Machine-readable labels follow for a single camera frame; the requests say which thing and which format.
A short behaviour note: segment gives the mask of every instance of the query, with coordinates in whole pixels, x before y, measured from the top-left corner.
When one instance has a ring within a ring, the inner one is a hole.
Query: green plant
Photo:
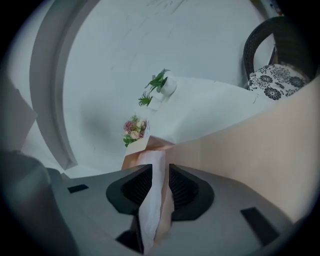
[[[137,139],[131,138],[130,135],[126,135],[123,138],[123,142],[124,142],[124,145],[126,148],[128,147],[129,144],[134,143],[136,141],[137,141]]]
[[[156,91],[160,93],[162,87],[165,85],[167,81],[167,77],[164,79],[164,75],[167,71],[170,71],[170,70],[164,68],[157,76],[153,75],[152,80],[148,83],[148,85],[145,88],[147,88],[150,85],[151,86],[150,92],[156,89]]]
[[[151,102],[152,96],[150,97],[150,92],[144,92],[141,96],[141,98],[139,98],[139,106],[143,107],[145,105],[149,105]]]
[[[130,121],[132,121],[134,123],[138,122],[138,120],[139,120],[139,118],[135,114],[133,116],[131,116],[131,118],[130,118]]]

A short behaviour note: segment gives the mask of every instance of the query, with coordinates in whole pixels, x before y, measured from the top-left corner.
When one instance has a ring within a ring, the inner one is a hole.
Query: chair
[[[317,63],[303,34],[286,16],[270,18],[257,26],[244,45],[243,60],[249,80],[254,70],[254,57],[258,46],[271,34],[275,41],[278,63],[289,64],[311,81],[317,70]]]

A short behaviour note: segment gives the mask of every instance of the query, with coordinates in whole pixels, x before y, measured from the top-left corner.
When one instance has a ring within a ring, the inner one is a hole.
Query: pink flower
[[[124,124],[123,129],[126,132],[131,132],[134,129],[134,122],[132,121],[128,121]]]

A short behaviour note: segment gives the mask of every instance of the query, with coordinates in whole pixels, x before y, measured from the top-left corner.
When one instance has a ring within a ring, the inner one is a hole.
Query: beige wall
[[[320,181],[320,77],[272,109],[175,146],[171,163],[238,180],[292,221],[314,202]]]

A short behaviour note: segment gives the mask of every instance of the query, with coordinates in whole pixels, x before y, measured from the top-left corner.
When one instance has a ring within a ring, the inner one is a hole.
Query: floral pattern cushion
[[[278,101],[294,94],[307,81],[297,71],[286,65],[267,65],[250,74],[248,90]]]

